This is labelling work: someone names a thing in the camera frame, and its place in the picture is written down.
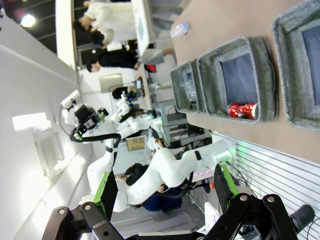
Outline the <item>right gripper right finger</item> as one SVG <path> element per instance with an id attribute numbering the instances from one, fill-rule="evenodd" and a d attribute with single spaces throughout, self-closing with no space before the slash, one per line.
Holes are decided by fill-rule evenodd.
<path id="1" fill-rule="evenodd" d="M 223 214 L 204 237 L 206 240 L 234 240 L 243 225 L 254 226 L 261 240 L 298 238 L 278 195 L 259 199 L 240 192 L 224 164 L 216 165 L 213 183 Z"/>

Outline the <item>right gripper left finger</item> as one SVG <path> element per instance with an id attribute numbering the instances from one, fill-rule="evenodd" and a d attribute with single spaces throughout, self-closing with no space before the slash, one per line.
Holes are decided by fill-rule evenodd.
<path id="1" fill-rule="evenodd" d="M 52 210 L 43 240 L 79 240 L 92 233 L 97 240 L 122 240 L 111 223 L 118 187 L 114 173 L 106 172 L 92 200 L 85 200 L 75 209 L 59 206 Z"/>

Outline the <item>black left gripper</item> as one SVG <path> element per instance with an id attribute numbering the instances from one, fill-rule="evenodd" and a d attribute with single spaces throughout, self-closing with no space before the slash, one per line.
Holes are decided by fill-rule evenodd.
<path id="1" fill-rule="evenodd" d="M 83 134 L 88 130 L 94 129 L 101 119 L 105 119 L 109 115 L 108 111 L 103 107 L 99 108 L 97 112 L 85 104 L 82 104 L 74 112 L 78 120 L 78 126 L 70 133 L 70 140 L 72 142 L 83 142 Z"/>

